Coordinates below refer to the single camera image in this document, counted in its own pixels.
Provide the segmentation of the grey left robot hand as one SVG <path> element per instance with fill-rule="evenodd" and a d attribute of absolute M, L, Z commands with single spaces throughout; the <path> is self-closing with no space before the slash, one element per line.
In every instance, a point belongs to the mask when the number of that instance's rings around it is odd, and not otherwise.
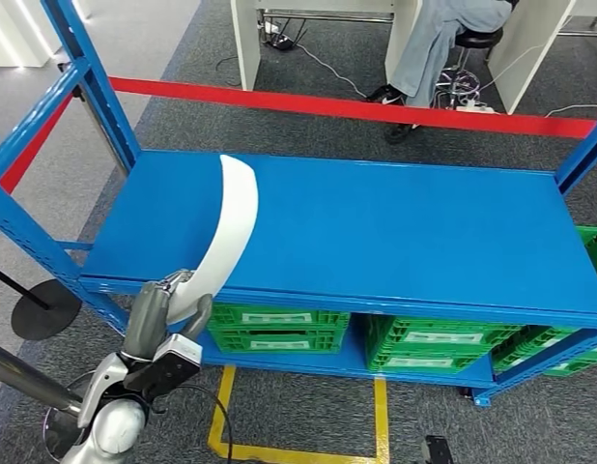
<path fill-rule="evenodd" d="M 178 289 L 192 277 L 191 271 L 180 270 L 144 285 L 131 307 L 121 354 L 129 360 L 151 363 L 166 339 L 170 304 L 177 301 Z M 187 310 L 189 319 L 179 335 L 195 341 L 211 318 L 212 295 L 204 294 L 193 300 Z"/>

